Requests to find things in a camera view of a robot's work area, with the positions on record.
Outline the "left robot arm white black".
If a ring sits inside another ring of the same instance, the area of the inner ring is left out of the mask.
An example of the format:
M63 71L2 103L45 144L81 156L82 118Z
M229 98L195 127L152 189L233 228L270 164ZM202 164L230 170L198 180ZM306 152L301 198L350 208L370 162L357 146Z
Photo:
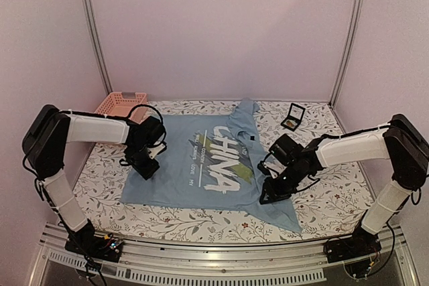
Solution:
M137 123L125 117L61 111L43 106L22 141L23 168L34 174L40 198L49 203L63 225L75 233L74 245L85 255L94 255L99 240L89 231L93 226L81 210L64 170L70 143L107 143L124 146L123 166L131 166L148 180L159 169L156 156L166 150L163 116L156 113Z

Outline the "light blue printed t-shirt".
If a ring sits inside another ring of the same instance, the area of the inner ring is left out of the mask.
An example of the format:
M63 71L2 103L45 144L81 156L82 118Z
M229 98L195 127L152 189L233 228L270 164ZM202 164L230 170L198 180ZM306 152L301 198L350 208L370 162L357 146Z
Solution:
M167 149L148 180L134 169L121 202L146 206L245 211L274 226L301 233L289 200L260 204L266 152L254 114L259 105L243 99L229 115L166 115Z

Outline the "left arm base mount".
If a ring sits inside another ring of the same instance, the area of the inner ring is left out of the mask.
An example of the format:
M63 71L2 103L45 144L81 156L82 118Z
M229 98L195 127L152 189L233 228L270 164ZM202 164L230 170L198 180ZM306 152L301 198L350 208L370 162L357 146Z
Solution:
M123 240L112 234L97 236L91 230L80 230L69 234L65 249L93 259L118 263L123 250Z

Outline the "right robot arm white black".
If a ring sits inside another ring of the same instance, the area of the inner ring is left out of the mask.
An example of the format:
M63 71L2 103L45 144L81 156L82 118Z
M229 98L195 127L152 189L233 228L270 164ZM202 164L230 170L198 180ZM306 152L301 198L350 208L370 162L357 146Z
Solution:
M324 134L307 146L284 134L269 148L268 154L284 170L267 176L262 186L261 204L287 200L298 193L299 183L334 165L388 159L393 168L391 181L382 189L363 215L353 237L347 241L351 256L360 257L373 244L375 236L403 206L413 192L421 190L428 177L428 142L402 114L383 125L345 135Z

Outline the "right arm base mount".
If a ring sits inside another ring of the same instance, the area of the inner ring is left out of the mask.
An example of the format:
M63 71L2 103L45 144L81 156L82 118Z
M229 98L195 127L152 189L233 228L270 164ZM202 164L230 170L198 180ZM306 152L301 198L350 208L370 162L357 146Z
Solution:
M343 263L345 273L356 281L368 279L382 271L389 263L395 249L396 235L391 232L392 244L387 258L381 264L381 242L378 235L358 230L346 238L333 237L323 244L323 253L328 263Z

